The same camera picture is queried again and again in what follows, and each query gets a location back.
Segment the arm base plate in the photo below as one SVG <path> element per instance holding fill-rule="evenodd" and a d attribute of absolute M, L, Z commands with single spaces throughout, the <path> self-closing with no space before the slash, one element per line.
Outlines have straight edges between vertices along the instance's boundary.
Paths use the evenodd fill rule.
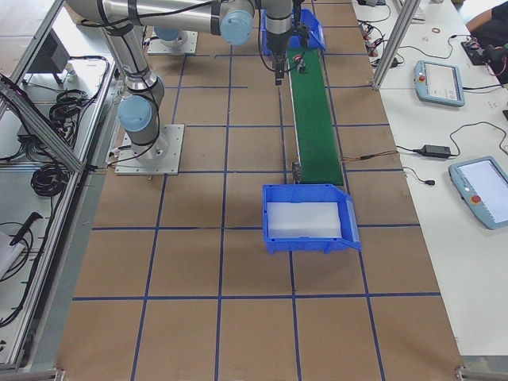
<path fill-rule="evenodd" d="M 178 175 L 183 146 L 184 125 L 164 125 L 156 143 L 146 152 L 146 148 L 131 144 L 127 133 L 123 136 L 123 145 L 129 148 L 121 150 L 117 175 Z"/>
<path fill-rule="evenodd" d="M 153 33 L 148 42 L 147 53 L 150 56 L 194 55 L 197 41 L 197 32 L 182 31 L 181 35 L 174 40 L 163 40 Z"/>

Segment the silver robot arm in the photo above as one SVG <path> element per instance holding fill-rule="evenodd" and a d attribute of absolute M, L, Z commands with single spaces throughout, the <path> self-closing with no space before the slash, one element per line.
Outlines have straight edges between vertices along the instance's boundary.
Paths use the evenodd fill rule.
<path fill-rule="evenodd" d="M 291 0 L 267 0 L 256 2 L 258 10 L 265 11 L 267 48 L 271 52 L 272 69 L 275 73 L 275 85 L 283 82 L 286 70 L 287 49 L 292 34 Z"/>
<path fill-rule="evenodd" d="M 70 1 L 68 5 L 83 26 L 101 29 L 106 38 L 125 78 L 118 120 L 130 139 L 131 159 L 148 167 L 160 163 L 169 143 L 160 125 L 164 84 L 148 62 L 137 28 L 151 26 L 174 34 L 206 32 L 230 44 L 243 44 L 256 9 L 250 1 Z"/>

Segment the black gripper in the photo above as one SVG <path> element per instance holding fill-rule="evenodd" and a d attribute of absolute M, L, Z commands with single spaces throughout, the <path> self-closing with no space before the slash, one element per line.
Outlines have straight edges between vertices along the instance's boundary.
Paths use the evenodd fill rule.
<path fill-rule="evenodd" d="M 271 62 L 275 73 L 276 86 L 281 86 L 283 84 L 288 43 L 289 36 L 267 36 L 267 48 L 271 52 Z"/>

